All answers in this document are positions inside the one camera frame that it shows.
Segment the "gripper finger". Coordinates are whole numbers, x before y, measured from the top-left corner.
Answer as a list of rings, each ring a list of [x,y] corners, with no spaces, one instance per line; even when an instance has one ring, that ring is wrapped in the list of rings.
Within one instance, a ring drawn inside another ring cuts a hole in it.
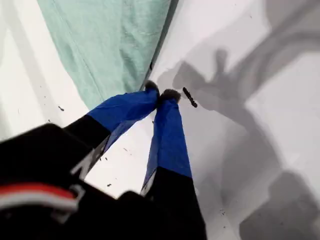
[[[180,98],[173,89],[166,89],[159,97],[141,192],[156,209],[162,239],[205,240],[206,225],[192,177]]]
[[[115,95],[64,128],[66,149],[82,155],[98,150],[102,155],[136,122],[155,110],[160,92],[148,80],[144,90]]]

